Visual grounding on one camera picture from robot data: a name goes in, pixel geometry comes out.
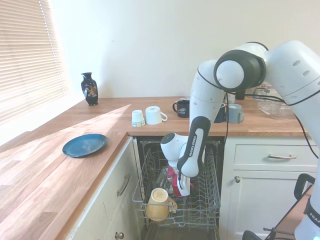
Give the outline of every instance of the dishwasher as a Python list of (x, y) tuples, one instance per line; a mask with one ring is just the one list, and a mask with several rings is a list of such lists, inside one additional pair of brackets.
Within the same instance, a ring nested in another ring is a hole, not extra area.
[[(168, 161), (161, 150), (161, 137), (137, 137), (140, 169), (132, 200), (143, 222), (142, 240), (219, 240), (223, 141), (224, 137), (208, 137), (202, 173), (190, 179), (189, 196), (177, 197), (166, 177)], [(146, 214), (155, 188), (165, 189), (177, 204), (176, 208), (166, 205), (169, 214), (161, 221)]]

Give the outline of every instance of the blue plate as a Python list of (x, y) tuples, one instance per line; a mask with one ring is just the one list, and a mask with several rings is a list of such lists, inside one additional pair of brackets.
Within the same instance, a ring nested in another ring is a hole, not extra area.
[(107, 142), (107, 137), (102, 134), (86, 134), (68, 141), (62, 152), (73, 158), (81, 158), (99, 151)]

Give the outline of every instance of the yellow mug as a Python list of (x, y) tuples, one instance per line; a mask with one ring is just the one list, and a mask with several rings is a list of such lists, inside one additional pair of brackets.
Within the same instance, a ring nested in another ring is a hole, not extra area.
[(177, 209), (177, 203), (169, 197), (169, 194), (163, 188), (155, 188), (146, 206), (146, 215), (155, 222), (161, 222), (169, 215), (170, 211)]

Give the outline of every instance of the drawer handle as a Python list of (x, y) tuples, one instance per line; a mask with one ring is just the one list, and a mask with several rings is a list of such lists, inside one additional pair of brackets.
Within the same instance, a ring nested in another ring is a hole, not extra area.
[(124, 176), (124, 182), (123, 182), (121, 188), (118, 191), (116, 191), (117, 197), (121, 196), (124, 193), (124, 191), (126, 190), (126, 187), (128, 186), (129, 179), (130, 179), (130, 174), (127, 174)]
[(234, 177), (234, 180), (235, 180), (235, 182), (238, 184), (238, 183), (240, 183), (240, 177), (239, 176), (235, 176)]
[(289, 156), (273, 156), (273, 155), (269, 154), (268, 158), (270, 158), (270, 159), (296, 159), (297, 156), (292, 156), (291, 154)]
[(125, 235), (123, 232), (119, 232), (119, 233), (115, 232), (115, 235), (114, 235), (115, 239), (124, 239), (124, 237)]

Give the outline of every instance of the white wall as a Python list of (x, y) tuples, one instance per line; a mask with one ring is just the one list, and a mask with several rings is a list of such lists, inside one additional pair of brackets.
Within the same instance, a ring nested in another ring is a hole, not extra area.
[(320, 55), (319, 0), (54, 0), (72, 86), (100, 97), (189, 95), (198, 65), (249, 41)]

